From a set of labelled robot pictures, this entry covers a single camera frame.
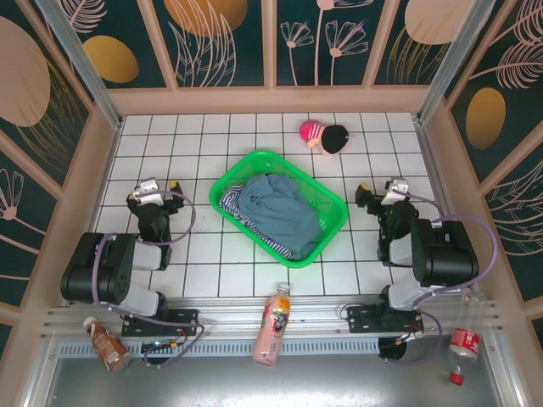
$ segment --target plastic bottle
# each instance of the plastic bottle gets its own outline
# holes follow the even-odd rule
[[[122,371],[128,366],[132,358],[130,352],[96,318],[89,316],[83,321],[83,326],[91,336],[96,355],[108,371]]]
[[[263,365],[274,366],[277,362],[290,313],[288,290],[288,284],[281,283],[277,294],[266,301],[262,326],[253,347],[253,360]]]
[[[449,347],[452,364],[449,381],[457,386],[464,383],[464,373],[477,361],[481,343],[479,332],[487,307],[483,294],[474,293],[471,289],[462,292],[460,315]]]

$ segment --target red bottle cap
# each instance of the red bottle cap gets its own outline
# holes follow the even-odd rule
[[[455,383],[457,386],[461,386],[464,384],[464,377],[452,371],[449,375],[449,382]]]

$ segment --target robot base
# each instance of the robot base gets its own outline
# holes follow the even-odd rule
[[[179,337],[180,332],[175,326],[156,325],[150,322],[131,318],[124,315],[121,335],[123,337]],[[161,321],[195,324],[198,322],[197,309],[168,309],[161,315]],[[188,337],[196,336],[196,328],[183,328]]]

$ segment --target white tile floor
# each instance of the white tile floor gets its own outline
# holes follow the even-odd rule
[[[350,140],[340,155],[309,150],[297,133],[308,118],[344,125]],[[246,153],[268,148],[345,198],[350,218],[319,259],[287,269],[255,246],[210,206],[213,183]],[[97,231],[137,232],[126,196],[139,180],[156,176],[162,187],[178,180],[197,205],[193,232],[173,246],[166,271],[138,271],[140,284],[174,297],[266,296],[278,282],[292,295],[380,293],[406,270],[377,262],[378,223],[354,204],[361,182],[383,193],[391,176],[404,176],[410,192],[433,198],[411,116],[403,113],[187,114],[126,118],[109,176]],[[415,203],[422,217],[434,207]],[[190,208],[171,217],[174,236],[185,231]]]

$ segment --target pink bottle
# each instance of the pink bottle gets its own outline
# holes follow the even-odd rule
[[[274,366],[277,362],[290,313],[288,290],[288,284],[282,282],[279,284],[277,294],[272,295],[266,301],[262,315],[262,327],[253,347],[255,362],[268,366]]]

